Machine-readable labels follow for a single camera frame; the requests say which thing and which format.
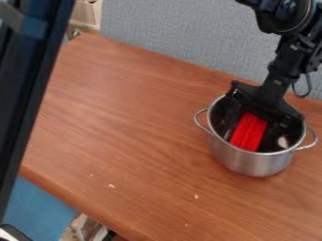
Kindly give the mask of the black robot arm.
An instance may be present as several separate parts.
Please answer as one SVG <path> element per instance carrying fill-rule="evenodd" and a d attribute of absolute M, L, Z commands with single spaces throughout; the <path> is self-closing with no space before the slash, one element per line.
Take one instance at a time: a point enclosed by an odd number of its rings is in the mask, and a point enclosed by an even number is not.
<path fill-rule="evenodd" d="M 317 0 L 236 0 L 253 9 L 263 32 L 281 37 L 269 75 L 259 87 L 234 81 L 226 97 L 244 108 L 229 140 L 257 152 L 273 139 L 277 127 L 299 129 L 304 115 L 285 100 L 301 78 L 322 62 L 322 3 Z"/>

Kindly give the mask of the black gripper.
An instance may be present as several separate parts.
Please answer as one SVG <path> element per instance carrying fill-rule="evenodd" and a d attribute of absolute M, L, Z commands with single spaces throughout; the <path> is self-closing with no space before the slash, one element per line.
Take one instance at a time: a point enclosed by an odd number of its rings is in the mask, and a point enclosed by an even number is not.
<path fill-rule="evenodd" d="M 284 128 L 301 125 L 305 117 L 285 100 L 291 88 L 291 81 L 276 78 L 269 74 L 261 86 L 253 86 L 241 81 L 232 81 L 232 88 L 221 101 L 220 133 L 225 140 L 230 140 L 237 127 L 244 108 L 263 120 L 275 123 L 267 130 L 260 153 L 275 153 L 284 150 L 279 139 L 284 135 Z"/>

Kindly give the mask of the dark blue arm link foreground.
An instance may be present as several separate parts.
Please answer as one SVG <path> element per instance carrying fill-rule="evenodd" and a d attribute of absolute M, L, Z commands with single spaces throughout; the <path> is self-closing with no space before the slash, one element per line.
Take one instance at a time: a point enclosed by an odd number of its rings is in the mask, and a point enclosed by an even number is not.
<path fill-rule="evenodd" d="M 0 0 L 0 222 L 75 0 Z"/>

